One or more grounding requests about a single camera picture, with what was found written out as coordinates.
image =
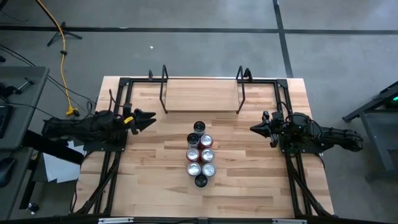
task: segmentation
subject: wooden table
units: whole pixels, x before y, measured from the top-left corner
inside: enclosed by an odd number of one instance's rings
[[[108,109],[108,91],[112,89],[116,94],[119,78],[104,77],[97,110]],[[303,79],[288,79],[288,84],[293,111],[311,116]],[[157,121],[139,135],[129,134],[119,167],[112,216],[294,216],[284,156],[279,148],[269,146],[269,139],[249,130],[261,122],[264,110],[270,113],[276,110],[272,85],[245,85],[246,102],[240,114],[165,114],[159,101],[159,88],[159,83],[135,83],[133,86],[132,107],[156,112]],[[195,187],[186,171],[186,137],[198,120],[206,123],[206,132],[213,136],[216,153],[217,173],[204,189]],[[82,165],[75,210],[98,185],[103,156],[103,152],[94,152]],[[314,155],[304,154],[303,164],[309,189],[324,208],[333,213],[321,161]],[[298,197],[304,211],[300,190]]]

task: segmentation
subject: soda can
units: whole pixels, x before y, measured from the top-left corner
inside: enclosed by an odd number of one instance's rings
[[[187,159],[190,160],[191,162],[196,162],[199,160],[199,150],[195,148],[190,148],[187,151]]]
[[[201,152],[201,159],[203,162],[211,162],[214,159],[214,151],[210,148],[206,148]]]
[[[203,174],[199,174],[199,175],[197,175],[197,176],[195,177],[195,185],[196,185],[197,187],[202,188],[202,187],[204,187],[204,186],[207,185],[207,182],[208,182],[207,176],[205,176],[205,175],[203,175]]]
[[[202,174],[207,177],[213,177],[216,175],[216,166],[212,163],[207,163],[202,168]]]
[[[200,138],[199,135],[195,134],[195,133],[191,133],[188,135],[187,137],[187,141],[188,141],[188,148],[198,148],[199,146],[199,142],[200,142]]]
[[[199,137],[201,137],[202,135],[205,134],[205,128],[206,125],[204,122],[202,121],[197,121],[195,122],[195,124],[193,125],[193,132],[197,135],[199,135]]]
[[[188,164],[187,171],[190,176],[195,177],[200,174],[201,167],[199,163],[191,162],[190,164]]]
[[[201,149],[211,147],[212,145],[213,145],[213,138],[210,135],[204,134],[200,138],[200,148]]]

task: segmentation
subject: concrete floor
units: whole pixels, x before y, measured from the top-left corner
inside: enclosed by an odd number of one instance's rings
[[[52,0],[43,1],[58,21],[71,26],[106,27],[216,27],[277,28],[272,0]],[[395,0],[280,0],[286,29],[398,29]],[[28,19],[25,25],[51,26],[34,1],[9,1],[9,14]],[[0,23],[16,23],[0,14]],[[154,75],[167,65],[169,75],[226,76],[239,65],[255,77],[286,77],[278,34],[203,33],[79,33],[83,40],[67,39],[65,75],[68,87],[94,99],[104,75]],[[0,31],[0,43],[50,68],[60,80],[61,41],[46,47],[53,32]],[[397,81],[396,35],[287,35],[294,77],[304,78],[313,118],[323,126],[354,128],[341,117]],[[2,66],[24,65],[6,54]],[[85,106],[85,100],[74,97]],[[47,83],[38,105],[58,117],[65,116],[65,96]],[[41,131],[37,111],[31,130]],[[368,147],[353,153],[341,148],[325,153],[326,176],[335,213],[345,218],[396,222],[398,184],[364,175],[379,169]],[[37,217],[68,213],[73,184],[44,184],[33,201],[41,205]],[[64,198],[59,192],[68,192]],[[13,218],[30,217],[15,211]]]

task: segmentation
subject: white paper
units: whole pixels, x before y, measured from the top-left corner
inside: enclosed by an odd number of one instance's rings
[[[68,142],[68,147],[82,153],[83,155],[85,154],[83,151],[83,146],[75,147],[73,141]],[[44,154],[44,164],[47,173],[47,179],[49,181],[56,179],[57,183],[62,183],[79,178],[80,165],[78,164],[64,161],[48,154]]]

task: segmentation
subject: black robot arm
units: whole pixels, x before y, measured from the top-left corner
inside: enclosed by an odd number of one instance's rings
[[[112,111],[96,112],[81,120],[50,118],[44,121],[42,135],[46,138],[74,137],[85,143],[85,150],[89,148],[86,145],[106,150],[106,146],[119,143],[129,129],[133,134],[146,129],[156,121],[151,118],[155,115],[135,109],[127,118]]]
[[[281,112],[275,112],[270,120],[268,111],[264,111],[262,123],[251,127],[250,130],[265,138],[271,138],[271,147],[276,147],[280,141],[288,152],[301,150],[321,153],[334,145],[353,152],[363,149],[363,139],[356,131],[321,127],[303,113],[292,113],[284,119]]]

